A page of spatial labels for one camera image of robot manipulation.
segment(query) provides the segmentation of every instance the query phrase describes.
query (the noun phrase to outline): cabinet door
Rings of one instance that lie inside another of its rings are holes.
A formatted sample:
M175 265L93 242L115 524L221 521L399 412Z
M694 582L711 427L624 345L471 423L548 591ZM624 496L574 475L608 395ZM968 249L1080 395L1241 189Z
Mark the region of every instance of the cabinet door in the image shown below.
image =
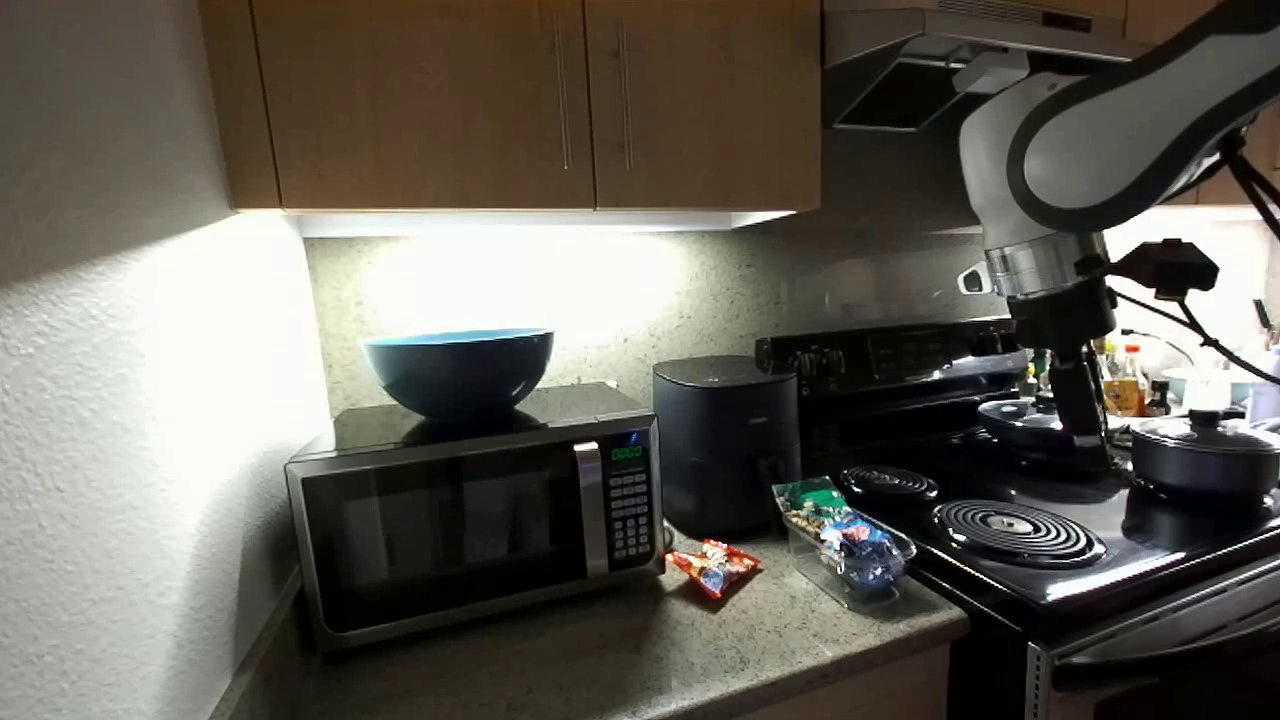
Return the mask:
M873 662L851 674L833 674L802 695L759 702L744 720L942 720L946 714L950 643L922 646L902 661Z
M1280 156L1280 109L1275 103L1265 109L1243 139L1246 139L1243 156L1252 161L1252 169L1261 169L1271 184L1280 184L1280 169L1275 169L1275 156ZM1236 177L1228 169L1218 177L1202 181L1197 189L1197 200L1198 205L1246 205L1243 189L1236 184Z
M237 209L279 209L251 6L247 0L201 0L201 18L223 139L226 200Z
M1118 36L1124 29L1124 0L998 0L998 4L1043 10L1055 18L1080 18L1091 33L1112 33L1112 36Z
M594 205L816 209L816 0L586 0Z
M283 205L592 205L574 0L251 4Z
M1214 0L1128 0L1124 33L1136 44L1165 44L1197 15L1202 15Z

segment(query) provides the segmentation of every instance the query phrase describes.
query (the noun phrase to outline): countertop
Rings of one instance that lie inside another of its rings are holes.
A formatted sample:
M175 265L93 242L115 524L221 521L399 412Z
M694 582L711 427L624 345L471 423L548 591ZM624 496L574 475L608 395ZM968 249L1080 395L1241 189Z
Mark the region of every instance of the countertop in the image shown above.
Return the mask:
M328 654L298 714L734 714L965 634L957 604L902 580L840 604L788 540L708 606L680 570L496 621Z

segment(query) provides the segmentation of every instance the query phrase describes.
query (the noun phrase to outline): black appliance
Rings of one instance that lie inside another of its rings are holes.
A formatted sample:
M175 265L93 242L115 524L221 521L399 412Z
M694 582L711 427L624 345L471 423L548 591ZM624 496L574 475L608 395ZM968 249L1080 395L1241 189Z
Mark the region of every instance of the black appliance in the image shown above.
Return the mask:
M752 355L650 368L664 516L687 534L759 534L778 516L769 483L800 475L796 375Z
M994 431L1024 382L1003 320L769 337L756 359L800 379L802 472L907 531L910 574L968 611L950 714L1280 710L1280 513L1179 505L1118 435Z

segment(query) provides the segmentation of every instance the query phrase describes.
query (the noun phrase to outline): coil burner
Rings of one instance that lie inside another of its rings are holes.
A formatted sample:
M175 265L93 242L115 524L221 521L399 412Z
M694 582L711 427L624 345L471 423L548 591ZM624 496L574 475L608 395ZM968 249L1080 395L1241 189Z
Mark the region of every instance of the coil burner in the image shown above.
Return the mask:
M1085 524L1024 505L950 498L932 521L957 548L1003 563L1069 568L1091 563L1102 553Z

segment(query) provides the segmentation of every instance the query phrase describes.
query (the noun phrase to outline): bottle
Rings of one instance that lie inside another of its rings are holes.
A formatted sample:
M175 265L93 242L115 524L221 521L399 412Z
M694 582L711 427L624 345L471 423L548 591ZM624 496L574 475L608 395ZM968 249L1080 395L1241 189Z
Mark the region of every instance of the bottle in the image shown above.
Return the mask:
M1032 346L1019 395L1036 400L1043 390L1049 353Z
M1166 412L1173 412L1173 404L1166 404L1166 379L1152 379L1145 416L1166 416Z
M1115 337L1102 337L1094 353L1101 353L1102 375L1115 375L1118 373Z
M1280 346L1267 346L1267 365L1271 375L1280 375ZM1261 379L1246 390L1246 427L1275 427L1280 423L1280 382Z
M1139 373L1139 345L1124 345L1115 373L1102 379L1102 404L1112 416L1145 416L1148 379Z

